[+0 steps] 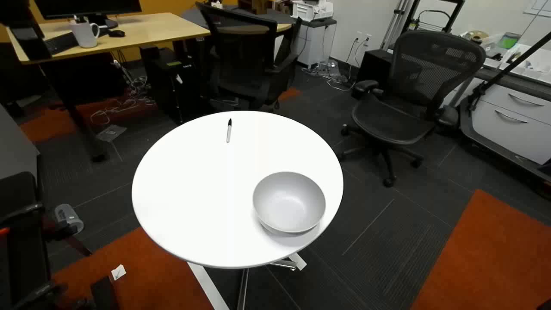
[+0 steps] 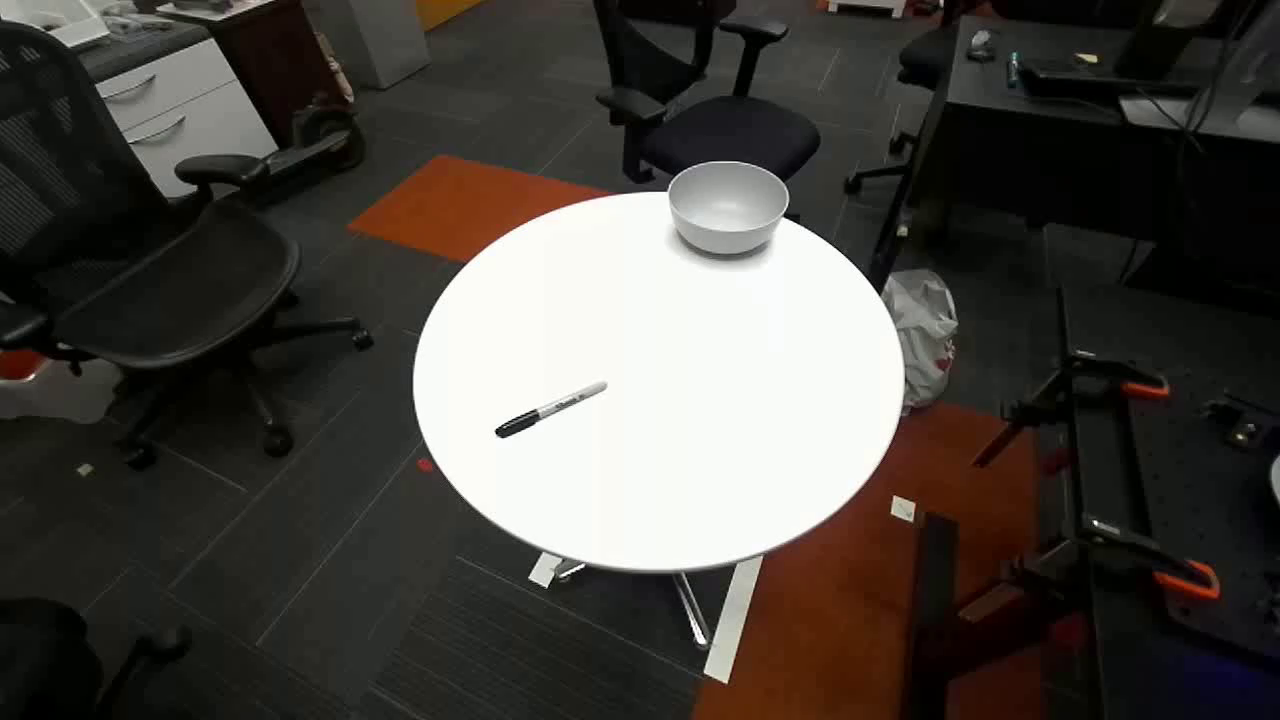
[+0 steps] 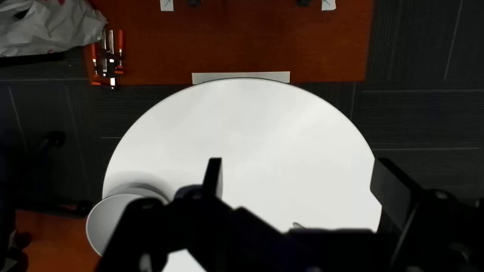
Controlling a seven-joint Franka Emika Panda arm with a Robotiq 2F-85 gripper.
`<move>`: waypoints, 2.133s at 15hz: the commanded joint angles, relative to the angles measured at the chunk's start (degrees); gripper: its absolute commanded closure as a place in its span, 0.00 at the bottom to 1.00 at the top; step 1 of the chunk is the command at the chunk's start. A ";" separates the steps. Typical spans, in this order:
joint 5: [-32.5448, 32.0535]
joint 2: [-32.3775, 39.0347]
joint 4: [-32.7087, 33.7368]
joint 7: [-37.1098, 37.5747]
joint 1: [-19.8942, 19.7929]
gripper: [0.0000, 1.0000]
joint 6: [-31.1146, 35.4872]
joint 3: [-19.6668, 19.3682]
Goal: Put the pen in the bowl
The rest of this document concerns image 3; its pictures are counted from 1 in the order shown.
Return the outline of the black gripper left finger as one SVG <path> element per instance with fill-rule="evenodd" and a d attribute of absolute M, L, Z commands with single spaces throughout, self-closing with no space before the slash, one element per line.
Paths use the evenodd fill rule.
<path fill-rule="evenodd" d="M 202 190 L 208 194 L 219 196 L 222 193 L 222 158 L 211 157 L 202 179 Z"/>

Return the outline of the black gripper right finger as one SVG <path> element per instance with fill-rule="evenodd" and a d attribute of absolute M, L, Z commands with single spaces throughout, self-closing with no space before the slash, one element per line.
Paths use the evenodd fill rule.
<path fill-rule="evenodd" d="M 376 231 L 399 234 L 411 220 L 423 188 L 394 161 L 379 157 L 373 163 L 370 191 L 381 205 Z"/>

